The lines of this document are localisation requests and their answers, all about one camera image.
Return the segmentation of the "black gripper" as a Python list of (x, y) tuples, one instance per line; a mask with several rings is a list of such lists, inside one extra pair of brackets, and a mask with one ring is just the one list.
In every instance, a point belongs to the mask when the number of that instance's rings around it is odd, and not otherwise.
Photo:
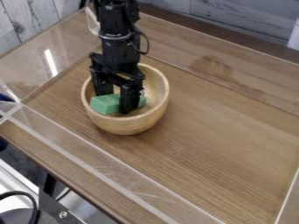
[(102, 53), (93, 52), (91, 59), (91, 80), (97, 95), (114, 93), (114, 85), (121, 88), (121, 112), (129, 114), (138, 108), (141, 91), (146, 75), (138, 64), (141, 56), (146, 54), (141, 50), (142, 32), (127, 34), (106, 34), (98, 36), (102, 40)]

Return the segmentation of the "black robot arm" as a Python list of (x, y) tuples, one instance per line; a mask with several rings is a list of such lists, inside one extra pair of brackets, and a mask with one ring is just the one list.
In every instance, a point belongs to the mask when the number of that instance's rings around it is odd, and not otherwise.
[(139, 5), (137, 0), (94, 0), (99, 21), (98, 37), (102, 53), (93, 52), (91, 79), (97, 96), (111, 95), (121, 88), (119, 112), (129, 114), (138, 108), (146, 75), (139, 69), (143, 33), (137, 27)]

